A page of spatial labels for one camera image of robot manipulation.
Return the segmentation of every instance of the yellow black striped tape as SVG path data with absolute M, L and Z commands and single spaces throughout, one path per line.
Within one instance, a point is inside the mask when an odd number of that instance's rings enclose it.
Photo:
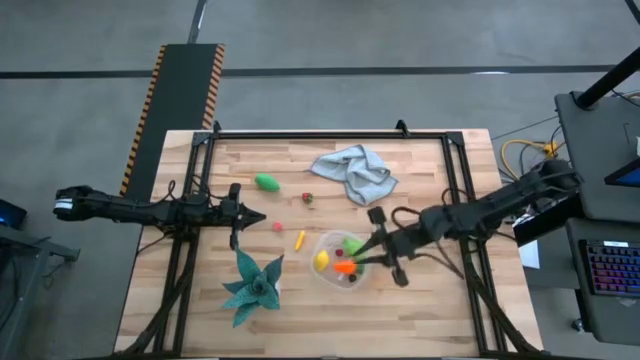
M 162 64 L 162 59 L 164 58 L 165 49 L 165 46 L 160 47 L 160 52 L 156 59 L 156 65 L 153 67 L 153 72 L 151 73 L 149 91 L 147 91 L 147 98 L 142 106 L 142 115 L 140 115 L 140 121 L 138 121 L 138 128 L 136 129 L 136 136 L 133 138 L 131 151 L 129 151 L 129 160 L 127 161 L 127 167 L 124 170 L 124 179 L 122 180 L 122 185 L 120 185 L 120 196 L 124 196 L 127 193 L 129 179 L 131 177 L 131 172 L 133 171 L 133 163 L 136 160 L 136 153 L 138 152 L 138 145 L 140 144 L 140 138 L 142 137 L 142 130 L 144 129 L 144 124 L 147 121 L 147 113 L 149 112 L 149 106 L 151 105 L 151 97 L 153 96 L 153 90 L 156 87 L 156 80 L 160 71 L 160 64 Z
M 211 130 L 213 124 L 213 113 L 216 109 L 216 97 L 218 96 L 218 87 L 220 85 L 220 76 L 222 75 L 222 60 L 224 59 L 224 45 L 216 46 L 216 54 L 213 58 L 213 69 L 211 70 L 211 79 L 209 79 L 209 91 L 207 92 L 207 100 L 204 105 L 204 115 L 202 118 L 202 128 Z

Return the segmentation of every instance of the yellow cable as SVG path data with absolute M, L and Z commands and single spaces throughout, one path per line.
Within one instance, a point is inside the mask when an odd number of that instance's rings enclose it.
M 509 166 L 509 163 L 507 162 L 507 157 L 505 155 L 505 150 L 507 149 L 507 146 L 514 143 L 536 146 L 542 149 L 544 149 L 544 144 L 539 144 L 533 141 L 522 140 L 522 139 L 513 139 L 513 140 L 506 141 L 504 144 L 502 144 L 502 147 L 500 148 L 500 157 L 502 158 L 502 164 L 507 169 L 509 174 L 513 176 L 514 179 L 519 179 L 520 176 L 516 175 L 515 171 L 513 171 L 511 166 Z

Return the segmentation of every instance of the green toy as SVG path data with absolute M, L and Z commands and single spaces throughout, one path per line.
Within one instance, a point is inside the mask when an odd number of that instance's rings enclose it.
M 344 238 L 344 240 L 342 241 L 342 248 L 344 249 L 344 252 L 347 253 L 348 256 L 352 256 L 352 257 L 353 257 L 353 254 L 355 254 L 356 251 L 358 251 L 362 247 L 362 245 L 363 245 L 362 242 L 356 239 Z M 359 261 L 359 260 L 362 260 L 363 257 L 364 257 L 364 254 L 360 254 L 354 257 L 354 260 Z M 364 272 L 364 265 L 358 264 L 358 267 L 356 268 L 356 272 L 358 274 L 362 274 Z
M 233 316 L 233 327 L 245 322 L 260 305 L 269 310 L 280 309 L 280 297 L 276 290 L 276 283 L 282 273 L 284 255 L 270 262 L 262 271 L 251 256 L 240 248 L 236 248 L 236 258 L 242 280 L 222 284 L 225 289 L 234 294 L 222 307 L 225 309 L 238 308 Z
M 278 181 L 269 174 L 258 174 L 254 181 L 264 191 L 275 192 L 280 190 L 280 184 L 278 184 Z

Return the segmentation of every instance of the clear plastic bowl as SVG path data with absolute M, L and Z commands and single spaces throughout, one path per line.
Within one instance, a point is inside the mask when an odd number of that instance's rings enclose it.
M 313 255 L 311 256 L 310 262 L 311 272 L 314 273 L 323 282 L 330 284 L 334 288 L 353 291 L 367 279 L 369 275 L 369 266 L 363 265 L 364 270 L 362 271 L 362 274 L 356 274 L 357 278 L 354 282 L 350 282 L 347 275 L 338 273 L 333 269 L 334 262 L 349 259 L 349 256 L 343 249 L 343 242 L 345 238 L 358 240 L 363 244 L 365 242 L 359 236 L 348 231 L 333 230 L 325 233 L 324 235 L 322 235 L 322 237 L 320 237 L 320 240 L 318 240 L 318 242 L 316 243 L 316 247 L 313 249 Z M 343 250 L 342 256 L 336 255 L 337 249 Z M 329 265 L 324 270 L 318 272 L 316 271 L 316 268 L 314 266 L 314 260 L 315 256 L 322 250 L 326 250 L 329 255 Z

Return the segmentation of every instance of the small red object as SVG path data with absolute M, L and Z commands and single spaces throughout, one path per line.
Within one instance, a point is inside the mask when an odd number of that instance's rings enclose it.
M 304 201 L 305 204 L 311 204 L 311 202 L 313 201 L 313 194 L 302 193 L 302 201 Z

